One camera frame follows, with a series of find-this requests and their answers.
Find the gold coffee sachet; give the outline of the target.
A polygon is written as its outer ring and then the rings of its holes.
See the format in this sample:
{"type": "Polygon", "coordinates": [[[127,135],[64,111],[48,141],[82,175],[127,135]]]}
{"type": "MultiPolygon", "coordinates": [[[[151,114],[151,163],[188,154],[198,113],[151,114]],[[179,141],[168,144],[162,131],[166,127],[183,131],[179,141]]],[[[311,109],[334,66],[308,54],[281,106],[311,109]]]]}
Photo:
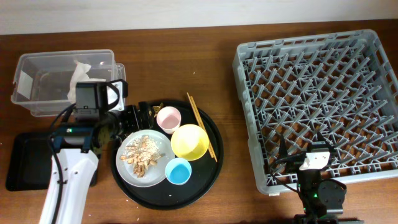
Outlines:
{"type": "Polygon", "coordinates": [[[164,104],[161,103],[160,105],[157,106],[153,106],[152,109],[154,111],[154,117],[157,116],[157,114],[159,113],[159,111],[164,107],[164,104]]]}

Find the white tissue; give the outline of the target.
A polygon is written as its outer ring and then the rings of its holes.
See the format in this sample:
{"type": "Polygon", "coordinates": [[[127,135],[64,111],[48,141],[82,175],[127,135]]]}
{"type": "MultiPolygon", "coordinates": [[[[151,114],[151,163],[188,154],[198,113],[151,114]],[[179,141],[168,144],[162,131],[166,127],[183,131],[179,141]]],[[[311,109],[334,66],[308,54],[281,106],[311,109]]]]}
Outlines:
{"type": "Polygon", "coordinates": [[[88,72],[91,69],[91,65],[77,62],[76,69],[70,80],[70,90],[67,94],[67,98],[70,103],[76,102],[76,85],[78,82],[105,82],[103,78],[90,78],[88,72]]]}

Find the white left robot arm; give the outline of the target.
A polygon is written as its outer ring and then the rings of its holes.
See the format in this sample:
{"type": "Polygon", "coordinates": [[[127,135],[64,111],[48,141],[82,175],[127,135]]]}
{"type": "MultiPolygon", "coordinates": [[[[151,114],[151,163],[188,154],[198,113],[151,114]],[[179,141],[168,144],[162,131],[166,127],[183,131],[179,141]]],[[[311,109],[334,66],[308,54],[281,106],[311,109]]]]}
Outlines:
{"type": "Polygon", "coordinates": [[[50,126],[46,142],[52,169],[41,223],[81,223],[102,149],[154,123],[154,110],[144,102],[109,111],[99,120],[69,122],[70,115],[77,111],[75,105],[68,106],[50,126]]]}

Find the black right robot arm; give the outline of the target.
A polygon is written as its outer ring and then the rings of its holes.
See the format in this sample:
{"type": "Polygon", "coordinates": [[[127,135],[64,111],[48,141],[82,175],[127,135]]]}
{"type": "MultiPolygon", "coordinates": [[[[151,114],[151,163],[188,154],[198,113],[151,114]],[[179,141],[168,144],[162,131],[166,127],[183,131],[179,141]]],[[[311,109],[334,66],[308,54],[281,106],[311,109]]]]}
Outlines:
{"type": "Polygon", "coordinates": [[[275,165],[285,164],[287,172],[297,175],[296,192],[303,204],[303,215],[295,215],[293,222],[338,223],[343,213],[347,187],[335,179],[324,179],[322,172],[331,166],[337,150],[317,133],[317,139],[305,151],[288,155],[285,139],[280,137],[279,158],[275,165]]]}

